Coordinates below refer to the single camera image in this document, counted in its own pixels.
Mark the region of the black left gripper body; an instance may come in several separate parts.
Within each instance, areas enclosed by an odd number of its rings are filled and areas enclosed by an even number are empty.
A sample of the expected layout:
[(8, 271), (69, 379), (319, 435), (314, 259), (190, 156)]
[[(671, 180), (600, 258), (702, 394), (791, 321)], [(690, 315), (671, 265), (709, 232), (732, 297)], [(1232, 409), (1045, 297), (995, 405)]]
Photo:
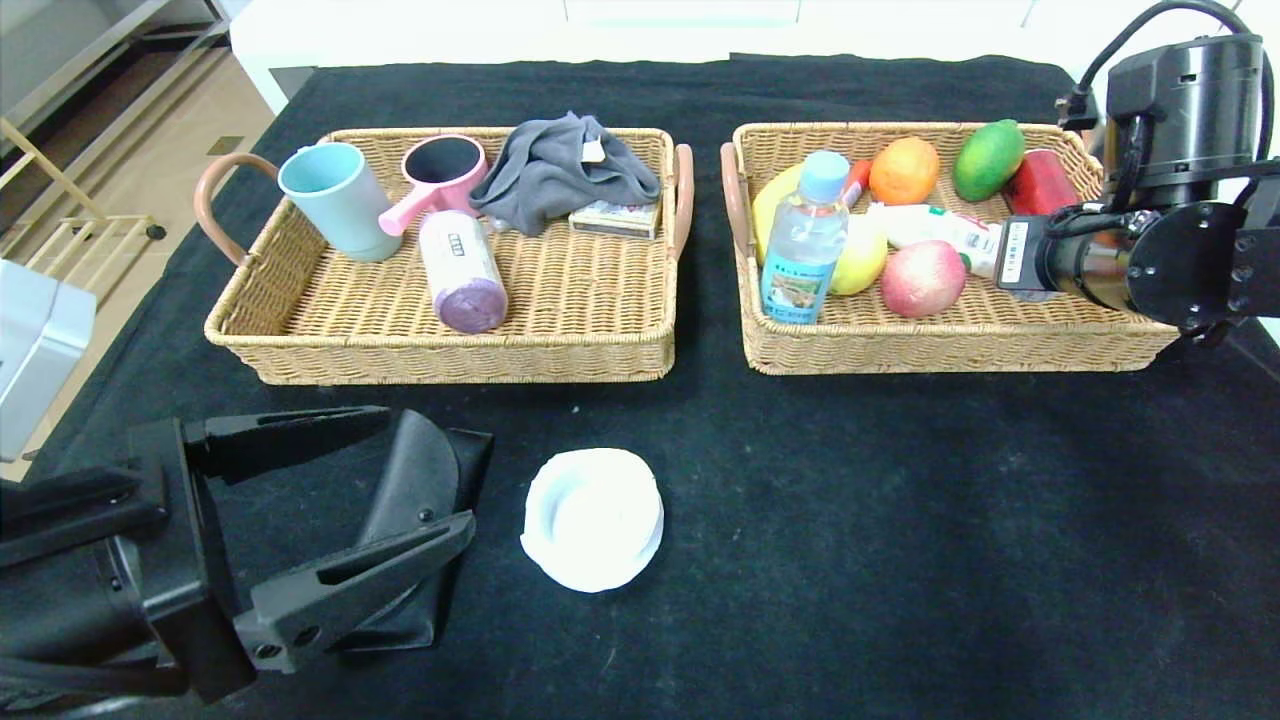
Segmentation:
[(193, 693), (257, 673), (183, 425), (129, 430), (115, 462), (3, 483), (3, 696)]

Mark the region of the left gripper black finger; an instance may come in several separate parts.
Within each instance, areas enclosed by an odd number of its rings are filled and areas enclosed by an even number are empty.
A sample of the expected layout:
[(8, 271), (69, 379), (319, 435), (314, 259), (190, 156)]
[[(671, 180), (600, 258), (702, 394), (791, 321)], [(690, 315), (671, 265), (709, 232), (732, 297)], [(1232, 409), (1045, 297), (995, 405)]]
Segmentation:
[(255, 585), (234, 620), (259, 670), (292, 674), (439, 573), (471, 543), (465, 510), (416, 529), (328, 553)]
[(212, 416), (186, 421), (183, 442), (195, 470), (233, 486), (378, 436), (389, 420), (372, 405)]

